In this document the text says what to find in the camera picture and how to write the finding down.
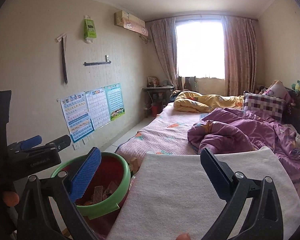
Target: wall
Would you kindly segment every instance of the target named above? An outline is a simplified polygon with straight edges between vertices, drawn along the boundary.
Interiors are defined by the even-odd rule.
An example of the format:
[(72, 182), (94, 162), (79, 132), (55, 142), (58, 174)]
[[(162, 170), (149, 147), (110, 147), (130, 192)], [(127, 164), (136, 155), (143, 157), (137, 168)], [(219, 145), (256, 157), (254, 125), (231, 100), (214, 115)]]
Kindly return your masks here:
[(225, 95), (225, 80), (219, 78), (197, 78), (198, 92), (202, 95)]
[(265, 51), (265, 80), (286, 87), (300, 80), (300, 8), (294, 0), (275, 0), (259, 18)]
[(153, 41), (148, 42), (146, 44), (146, 47), (147, 47), (146, 49), (147, 50), (146, 51), (147, 52), (147, 75), (157, 77), (160, 81), (160, 84), (162, 85), (163, 81), (168, 80), (168, 78), (161, 67)]
[[(118, 82), (125, 115), (95, 131), (87, 145), (81, 141), (78, 150), (70, 146), (60, 152), (61, 160), (86, 154), (92, 146), (104, 150), (143, 118), (146, 46), (137, 33), (114, 26), (116, 11), (92, 0), (5, 2), (0, 10), (0, 90), (12, 90), (8, 144), (38, 134), (45, 144), (69, 134), (57, 99)], [(83, 40), (84, 15), (96, 26), (92, 44)], [(55, 40), (62, 33), (67, 33), (68, 85), (62, 82), (60, 43)], [(110, 65), (83, 66), (85, 61), (104, 61), (107, 54)]]

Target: window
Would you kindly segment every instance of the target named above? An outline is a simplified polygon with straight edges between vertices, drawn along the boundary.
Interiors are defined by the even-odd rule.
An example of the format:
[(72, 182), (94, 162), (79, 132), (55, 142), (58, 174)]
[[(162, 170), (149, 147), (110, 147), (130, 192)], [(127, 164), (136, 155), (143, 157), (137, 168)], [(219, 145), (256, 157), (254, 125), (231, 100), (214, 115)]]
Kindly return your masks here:
[(179, 76), (225, 78), (221, 21), (192, 21), (176, 26)]

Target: pink pillow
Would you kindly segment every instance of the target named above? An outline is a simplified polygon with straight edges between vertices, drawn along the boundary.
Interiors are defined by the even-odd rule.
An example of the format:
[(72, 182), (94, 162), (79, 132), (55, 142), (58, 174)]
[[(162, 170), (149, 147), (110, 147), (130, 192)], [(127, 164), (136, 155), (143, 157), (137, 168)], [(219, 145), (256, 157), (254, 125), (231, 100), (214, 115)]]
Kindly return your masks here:
[(289, 95), (282, 82), (279, 80), (273, 81), (270, 87), (266, 90), (266, 92), (263, 93), (263, 95), (281, 98), (286, 101), (286, 104), (292, 102), (291, 96)]

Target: chart poster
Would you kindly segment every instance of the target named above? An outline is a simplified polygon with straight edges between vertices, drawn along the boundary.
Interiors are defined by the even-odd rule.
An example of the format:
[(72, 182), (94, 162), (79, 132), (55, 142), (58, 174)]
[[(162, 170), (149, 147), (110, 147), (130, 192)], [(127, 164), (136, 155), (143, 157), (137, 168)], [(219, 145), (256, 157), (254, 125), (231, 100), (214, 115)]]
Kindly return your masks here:
[(108, 99), (110, 120), (112, 121), (125, 113), (120, 83), (106, 86), (106, 95)]
[(79, 141), (94, 131), (85, 92), (71, 95), (60, 101), (73, 142)]
[(111, 121), (106, 90), (102, 87), (85, 93), (92, 124), (96, 130)]

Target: curtain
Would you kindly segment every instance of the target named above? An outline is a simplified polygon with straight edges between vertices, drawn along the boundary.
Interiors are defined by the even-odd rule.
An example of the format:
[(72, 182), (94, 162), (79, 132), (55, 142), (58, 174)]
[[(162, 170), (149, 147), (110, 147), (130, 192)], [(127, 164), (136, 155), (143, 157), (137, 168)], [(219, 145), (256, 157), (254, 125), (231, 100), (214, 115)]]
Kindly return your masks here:
[(225, 46), (225, 93), (253, 93), (256, 84), (257, 42), (254, 20), (222, 16)]
[(177, 84), (177, 34), (176, 18), (167, 18), (149, 22), (152, 40), (164, 73), (170, 83)]

